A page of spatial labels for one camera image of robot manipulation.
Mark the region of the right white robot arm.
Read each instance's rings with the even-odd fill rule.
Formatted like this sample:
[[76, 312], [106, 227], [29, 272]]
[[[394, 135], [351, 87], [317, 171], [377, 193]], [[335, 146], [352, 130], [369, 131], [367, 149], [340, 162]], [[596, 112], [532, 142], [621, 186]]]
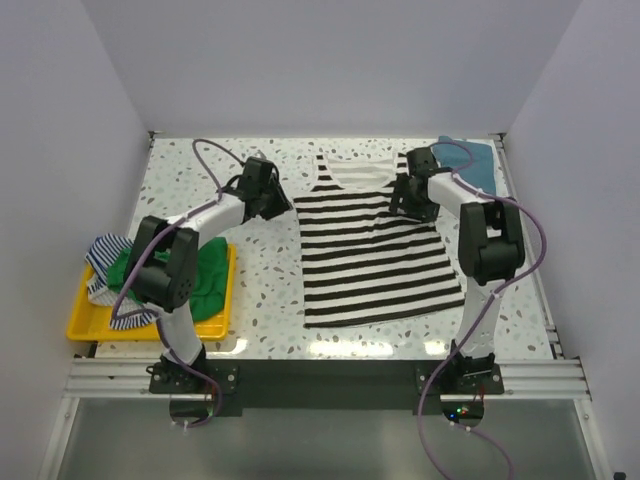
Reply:
[[441, 167], [430, 147], [404, 157], [408, 171], [396, 177], [391, 212], [426, 223], [435, 221], [441, 209], [454, 215], [458, 261], [466, 276], [462, 323], [451, 353], [423, 389], [438, 383], [466, 393], [494, 368], [502, 291], [525, 261], [520, 210], [512, 199], [478, 190], [454, 169]]

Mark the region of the black white striped tank top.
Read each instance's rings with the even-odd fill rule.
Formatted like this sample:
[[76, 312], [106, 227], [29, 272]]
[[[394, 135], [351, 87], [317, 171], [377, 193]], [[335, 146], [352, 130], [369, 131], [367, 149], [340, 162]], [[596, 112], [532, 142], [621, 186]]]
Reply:
[[299, 224], [305, 326], [402, 320], [464, 303], [432, 222], [391, 210], [406, 159], [315, 159], [310, 190], [293, 201]]

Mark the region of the blue ribbed tank top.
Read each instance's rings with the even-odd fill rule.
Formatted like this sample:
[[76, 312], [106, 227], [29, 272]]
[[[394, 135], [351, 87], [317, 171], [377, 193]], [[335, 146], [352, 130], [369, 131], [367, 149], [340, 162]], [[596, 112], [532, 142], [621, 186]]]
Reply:
[[489, 145], [440, 136], [431, 150], [442, 167], [457, 170], [464, 181], [485, 193], [497, 194], [494, 157]]

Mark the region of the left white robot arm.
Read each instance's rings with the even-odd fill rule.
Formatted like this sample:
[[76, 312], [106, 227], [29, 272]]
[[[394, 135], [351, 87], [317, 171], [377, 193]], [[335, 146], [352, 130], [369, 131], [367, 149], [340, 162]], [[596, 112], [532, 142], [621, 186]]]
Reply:
[[291, 209], [277, 166], [250, 157], [240, 175], [217, 186], [212, 200], [167, 218], [146, 216], [139, 223], [120, 295], [133, 293], [154, 317], [163, 357], [175, 364], [171, 378], [183, 391], [196, 392], [207, 380], [206, 350], [189, 307], [200, 248], [255, 217], [271, 220]]

